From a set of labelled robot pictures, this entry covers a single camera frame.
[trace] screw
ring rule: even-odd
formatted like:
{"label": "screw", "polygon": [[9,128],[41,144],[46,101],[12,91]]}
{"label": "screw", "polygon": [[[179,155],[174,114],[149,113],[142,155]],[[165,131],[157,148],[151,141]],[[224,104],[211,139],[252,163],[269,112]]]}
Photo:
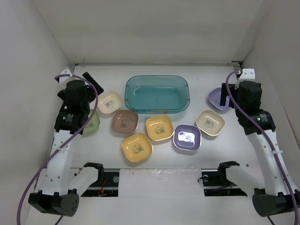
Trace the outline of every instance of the screw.
{"label": "screw", "polygon": [[114,183],[118,183],[119,182],[119,177],[118,176],[114,176],[112,178],[112,180],[113,180]]}
{"label": "screw", "polygon": [[202,180],[203,180],[203,182],[207,182],[208,181],[208,176],[207,175],[202,176]]}

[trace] square bowl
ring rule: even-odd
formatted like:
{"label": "square bowl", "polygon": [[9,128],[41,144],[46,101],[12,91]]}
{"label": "square bowl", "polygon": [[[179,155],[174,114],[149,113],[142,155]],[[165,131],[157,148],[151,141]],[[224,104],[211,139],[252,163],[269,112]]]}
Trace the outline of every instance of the square bowl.
{"label": "square bowl", "polygon": [[221,90],[222,88],[216,88],[208,95],[208,100],[219,110],[227,110],[229,109],[229,96],[226,97],[226,104],[224,106],[220,106],[221,99]]}
{"label": "square bowl", "polygon": [[201,131],[191,125],[178,125],[174,131],[173,143],[178,149],[195,151],[201,146]]}
{"label": "square bowl", "polygon": [[204,133],[217,136],[225,126],[224,118],[210,109],[204,110],[196,120],[196,125]]}
{"label": "square bowl", "polygon": [[117,133],[130,134],[135,131],[139,116],[130,110],[119,110],[113,115],[112,129]]}
{"label": "square bowl", "polygon": [[99,96],[98,108],[103,114],[110,114],[120,109],[123,105],[123,99],[115,91],[108,91]]}
{"label": "square bowl", "polygon": [[[94,109],[90,110],[88,117],[91,116]],[[99,113],[96,111],[93,118],[89,121],[89,123],[84,127],[83,134],[88,134],[94,131],[97,131],[100,126],[100,118]]]}
{"label": "square bowl", "polygon": [[152,154],[153,146],[146,135],[137,133],[124,140],[122,149],[130,162],[137,163]]}
{"label": "square bowl", "polygon": [[166,115],[150,117],[146,121],[146,128],[149,138],[154,141],[170,138],[174,133],[172,121]]}

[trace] light green bowl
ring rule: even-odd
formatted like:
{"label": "light green bowl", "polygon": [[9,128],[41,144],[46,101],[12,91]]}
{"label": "light green bowl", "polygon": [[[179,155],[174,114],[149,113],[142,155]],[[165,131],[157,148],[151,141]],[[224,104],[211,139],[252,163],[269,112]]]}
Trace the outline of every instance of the light green bowl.
{"label": "light green bowl", "polygon": [[[93,112],[93,109],[90,110],[88,117],[91,116],[92,112]],[[96,111],[93,118],[83,129],[83,134],[88,134],[88,133],[97,131],[99,129],[99,126],[100,126],[100,118],[99,118],[98,112]]]}

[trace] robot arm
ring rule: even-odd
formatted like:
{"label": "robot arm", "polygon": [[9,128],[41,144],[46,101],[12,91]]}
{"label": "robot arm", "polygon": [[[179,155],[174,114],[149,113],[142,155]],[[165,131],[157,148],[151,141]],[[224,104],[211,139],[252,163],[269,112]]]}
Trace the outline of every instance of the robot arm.
{"label": "robot arm", "polygon": [[[103,92],[89,74],[85,73],[83,76],[96,86],[98,94]],[[90,102],[95,99],[95,92],[89,85],[85,85],[84,81],[72,80],[67,82],[66,88],[58,93],[58,97],[63,100],[63,105],[54,126],[51,154],[87,121]],[[68,181],[73,155],[82,132],[79,134],[61,148],[48,163],[46,176],[38,192],[29,196],[29,204],[42,213],[73,216],[78,209],[80,196],[92,183],[103,179],[102,164],[87,163],[77,176]]]}
{"label": "robot arm", "polygon": [[[293,211],[290,192],[282,178],[274,158],[277,154],[287,179],[294,191],[294,196],[298,207],[300,207],[300,193],[288,174],[277,140],[275,124],[271,115],[260,109],[262,89],[261,84],[255,83],[255,73],[253,69],[244,69],[237,76],[238,82],[230,84],[229,88],[234,100],[256,123],[263,128],[271,139],[276,151],[272,151],[268,141],[263,134],[254,126],[240,111],[236,110],[239,124],[244,128],[245,134],[255,149],[258,162],[261,166],[264,184],[249,175],[238,163],[222,163],[218,171],[223,173],[225,179],[239,186],[247,195],[252,197],[252,202],[257,213],[262,216],[276,215]],[[225,105],[228,96],[225,84],[222,84],[221,105]]]}

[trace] white enclosure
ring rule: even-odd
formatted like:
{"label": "white enclosure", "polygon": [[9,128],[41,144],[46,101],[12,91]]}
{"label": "white enclosure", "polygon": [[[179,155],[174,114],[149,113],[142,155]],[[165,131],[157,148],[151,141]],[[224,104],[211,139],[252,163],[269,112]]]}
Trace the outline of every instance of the white enclosure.
{"label": "white enclosure", "polygon": [[[244,61],[242,66],[254,68],[262,84],[262,108],[272,114],[286,167],[300,188],[299,11],[298,0],[1,1],[0,224],[16,224],[20,197],[49,156],[61,106],[54,77],[71,66],[75,74],[89,72],[105,91],[117,90],[122,97],[125,82],[134,75],[184,77],[193,102],[173,115],[176,126],[192,124],[210,108],[207,94],[233,71],[237,64],[232,61]],[[111,116],[100,115],[95,134],[99,138],[82,139],[72,167],[78,171],[94,161],[124,169],[120,196],[81,198],[76,215],[60,224],[269,224],[256,214],[249,198],[204,197],[197,183],[201,168],[216,168],[228,160],[239,161],[248,173],[262,178],[234,111],[222,116],[226,126],[220,136],[203,138],[195,154],[182,154],[164,142],[154,146],[160,155],[154,152],[134,165],[119,147],[126,136],[105,132]],[[145,132],[146,119],[140,116],[137,131]],[[145,168],[165,170],[138,170]],[[27,200],[22,225],[57,221],[57,216],[39,213]],[[272,218],[275,224],[293,223],[293,213]]]}

